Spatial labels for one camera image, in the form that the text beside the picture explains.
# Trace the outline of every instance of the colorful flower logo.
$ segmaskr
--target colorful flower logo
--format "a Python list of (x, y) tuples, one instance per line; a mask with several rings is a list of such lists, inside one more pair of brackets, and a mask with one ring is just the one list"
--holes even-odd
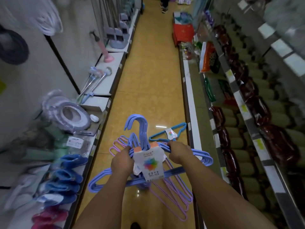
[(145, 169), (148, 169), (149, 171), (155, 170), (157, 168), (158, 162), (154, 159), (148, 159), (144, 162)]

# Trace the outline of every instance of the person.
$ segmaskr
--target person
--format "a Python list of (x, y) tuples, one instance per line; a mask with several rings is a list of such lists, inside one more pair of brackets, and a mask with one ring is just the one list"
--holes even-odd
[[(208, 229), (276, 229), (252, 204), (193, 155), (189, 146), (170, 141), (170, 160), (185, 169)], [(134, 162), (127, 146), (112, 159), (112, 175), (86, 206), (73, 229), (120, 229), (125, 184)], [(140, 229), (133, 223), (131, 229)]]
[(168, 2), (170, 0), (160, 0), (160, 7), (162, 8), (162, 13), (165, 14), (168, 11)]

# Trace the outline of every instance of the store aisle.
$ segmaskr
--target store aisle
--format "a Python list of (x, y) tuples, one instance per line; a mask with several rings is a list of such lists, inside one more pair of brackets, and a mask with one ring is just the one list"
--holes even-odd
[[(178, 50), (172, 39), (172, 12), (177, 4), (170, 3), (169, 11), (162, 14), (159, 0), (143, 2), (145, 11), (136, 28), (133, 47), (125, 63), (90, 179), (110, 167), (112, 155), (109, 148), (114, 140), (120, 135), (129, 136), (131, 132), (138, 134), (137, 122), (132, 130), (123, 131), (129, 115), (141, 114), (147, 119), (148, 136), (164, 130), (156, 126), (171, 127), (185, 122)], [(185, 131), (179, 141), (187, 144)], [(186, 175), (181, 177), (190, 188)], [(106, 181), (107, 178), (104, 178), (99, 183)], [(157, 183), (166, 189), (163, 181)], [(156, 186), (152, 185), (152, 189), (179, 217), (185, 219), (178, 207)], [(93, 196), (86, 191), (79, 214)], [(189, 205), (187, 216), (185, 222), (179, 220), (149, 190), (139, 190), (137, 187), (125, 189), (122, 229), (129, 229), (133, 222), (138, 222), (142, 229), (195, 228), (193, 204)]]

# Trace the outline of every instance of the light blue hanger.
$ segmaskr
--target light blue hanger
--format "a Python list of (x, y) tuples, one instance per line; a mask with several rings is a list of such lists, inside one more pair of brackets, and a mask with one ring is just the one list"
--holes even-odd
[[(171, 129), (176, 129), (176, 128), (179, 128), (179, 127), (182, 127), (182, 128), (179, 130), (178, 136), (177, 136), (176, 138), (173, 139), (174, 141), (175, 141), (177, 138), (179, 138), (181, 132), (184, 131), (184, 130), (186, 129), (186, 123), (185, 123), (185, 122), (180, 123), (180, 124), (178, 124), (178, 125), (175, 125), (175, 126), (171, 127)], [(153, 137), (159, 136), (159, 135), (161, 135), (161, 134), (163, 134), (163, 133), (166, 133), (166, 131), (163, 130), (163, 131), (161, 131), (161, 132), (156, 133), (155, 135), (152, 135), (152, 136), (149, 138), (149, 140), (150, 140), (150, 141), (165, 141), (165, 142), (170, 141), (169, 139), (163, 139), (163, 138), (152, 139)]]

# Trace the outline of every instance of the white wall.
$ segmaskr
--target white wall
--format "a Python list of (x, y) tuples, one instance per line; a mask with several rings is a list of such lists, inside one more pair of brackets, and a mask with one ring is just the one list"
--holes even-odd
[(91, 0), (72, 0), (69, 7), (60, 7), (54, 2), (63, 23), (63, 33), (52, 40), (67, 65), (78, 88), (81, 90), (88, 78), (88, 71), (101, 55), (92, 30), (99, 36)]
[(26, 128), (43, 95), (56, 88), (69, 98), (77, 94), (44, 35), (36, 30), (15, 31), (27, 42), (30, 55), (18, 66), (0, 60), (0, 80), (6, 84), (0, 94), (0, 148)]

